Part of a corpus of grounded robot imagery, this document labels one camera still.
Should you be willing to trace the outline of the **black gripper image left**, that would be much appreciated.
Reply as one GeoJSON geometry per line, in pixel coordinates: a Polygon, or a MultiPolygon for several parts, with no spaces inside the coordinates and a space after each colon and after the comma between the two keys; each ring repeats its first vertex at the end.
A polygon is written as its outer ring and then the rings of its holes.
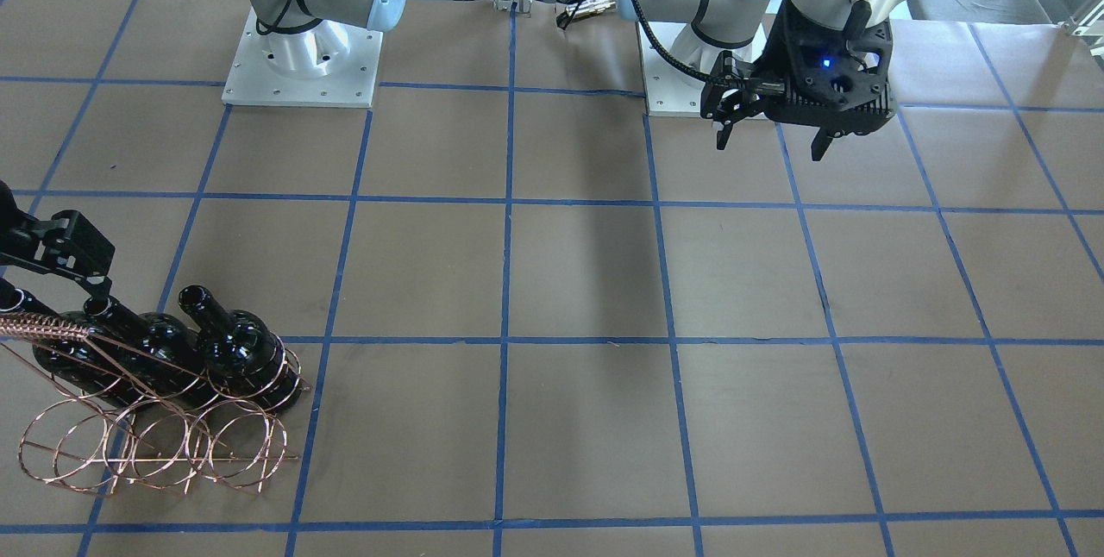
{"type": "Polygon", "coordinates": [[[15,206],[1,181],[1,266],[70,279],[87,294],[112,293],[110,267],[116,248],[79,211],[67,208],[36,219],[15,206]]]}

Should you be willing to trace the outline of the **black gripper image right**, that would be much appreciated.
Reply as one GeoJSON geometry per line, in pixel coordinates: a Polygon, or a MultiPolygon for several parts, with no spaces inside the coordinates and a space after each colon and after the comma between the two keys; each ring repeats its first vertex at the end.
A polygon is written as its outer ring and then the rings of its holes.
{"type": "Polygon", "coordinates": [[[888,82],[894,35],[875,22],[869,0],[843,0],[843,26],[822,26],[783,0],[756,62],[731,50],[718,54],[700,97],[723,151],[734,124],[764,113],[776,124],[817,128],[811,160],[819,163],[838,138],[869,135],[898,113],[888,82]]]}

